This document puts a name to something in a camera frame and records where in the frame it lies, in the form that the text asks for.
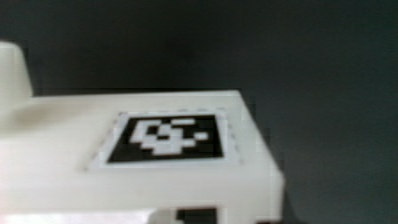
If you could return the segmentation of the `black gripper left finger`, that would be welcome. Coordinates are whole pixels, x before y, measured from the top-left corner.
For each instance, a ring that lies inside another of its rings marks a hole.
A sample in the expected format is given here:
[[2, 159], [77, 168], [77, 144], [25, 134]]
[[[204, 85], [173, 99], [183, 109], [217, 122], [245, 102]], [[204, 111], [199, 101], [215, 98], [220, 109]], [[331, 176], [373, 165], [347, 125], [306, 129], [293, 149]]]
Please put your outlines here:
[[217, 209], [181, 209], [176, 213], [176, 219], [183, 224], [217, 224]]

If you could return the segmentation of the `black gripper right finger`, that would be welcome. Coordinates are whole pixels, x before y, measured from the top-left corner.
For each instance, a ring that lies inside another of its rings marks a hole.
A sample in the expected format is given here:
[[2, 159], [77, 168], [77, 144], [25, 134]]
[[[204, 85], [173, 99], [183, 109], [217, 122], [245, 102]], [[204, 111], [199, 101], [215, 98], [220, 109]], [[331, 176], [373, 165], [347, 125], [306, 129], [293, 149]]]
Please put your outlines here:
[[254, 224], [284, 224], [283, 221], [260, 220]]

